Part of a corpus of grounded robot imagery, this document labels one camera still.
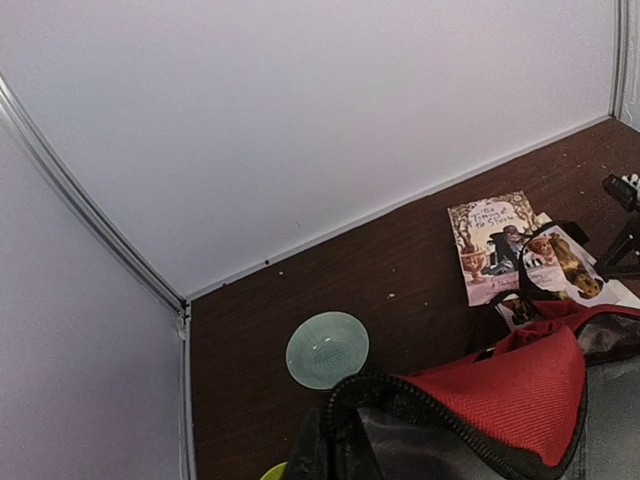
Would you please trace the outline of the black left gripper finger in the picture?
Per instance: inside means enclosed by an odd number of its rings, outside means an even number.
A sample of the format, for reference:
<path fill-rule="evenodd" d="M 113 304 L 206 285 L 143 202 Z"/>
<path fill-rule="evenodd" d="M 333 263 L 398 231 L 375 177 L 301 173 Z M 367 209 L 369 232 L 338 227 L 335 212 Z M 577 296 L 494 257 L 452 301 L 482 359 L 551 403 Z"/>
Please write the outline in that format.
<path fill-rule="evenodd" d="M 639 279 L 639 215 L 632 215 L 597 260 L 597 273 L 605 280 Z"/>

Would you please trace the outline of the white dog cover book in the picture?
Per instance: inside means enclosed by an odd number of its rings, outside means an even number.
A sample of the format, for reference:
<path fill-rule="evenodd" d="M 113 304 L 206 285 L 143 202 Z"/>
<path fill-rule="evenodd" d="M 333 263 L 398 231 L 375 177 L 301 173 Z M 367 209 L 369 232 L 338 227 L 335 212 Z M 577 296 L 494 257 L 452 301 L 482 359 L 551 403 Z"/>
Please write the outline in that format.
<path fill-rule="evenodd" d="M 510 330 L 542 318 L 534 301 L 574 301 L 586 307 L 639 306 L 639 296 L 621 281 L 597 272 L 596 259 L 578 242 L 578 234 L 569 232 L 568 225 L 554 223 L 544 213 L 537 221 L 540 228 L 524 238 L 512 263 L 517 284 L 500 293 L 495 305 Z"/>

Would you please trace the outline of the illustrated Taming Shrew book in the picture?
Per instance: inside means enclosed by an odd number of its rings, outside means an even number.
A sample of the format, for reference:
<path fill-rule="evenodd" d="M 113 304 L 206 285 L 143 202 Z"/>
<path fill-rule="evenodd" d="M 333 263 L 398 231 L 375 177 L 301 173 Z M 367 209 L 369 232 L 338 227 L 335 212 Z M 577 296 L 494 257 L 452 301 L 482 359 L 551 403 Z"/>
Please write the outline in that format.
<path fill-rule="evenodd" d="M 497 195 L 450 207 L 447 212 L 468 304 L 485 305 L 515 287 L 515 254 L 524 238 L 540 227 L 525 194 Z"/>

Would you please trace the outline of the red student backpack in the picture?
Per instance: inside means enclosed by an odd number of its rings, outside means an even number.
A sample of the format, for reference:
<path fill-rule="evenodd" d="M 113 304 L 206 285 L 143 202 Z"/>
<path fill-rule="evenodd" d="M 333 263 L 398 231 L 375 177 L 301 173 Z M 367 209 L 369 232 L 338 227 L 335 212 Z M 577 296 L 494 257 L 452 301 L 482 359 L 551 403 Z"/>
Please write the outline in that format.
<path fill-rule="evenodd" d="M 635 479 L 639 312 L 521 295 L 540 318 L 410 376 L 358 373 L 312 411 L 287 479 Z"/>

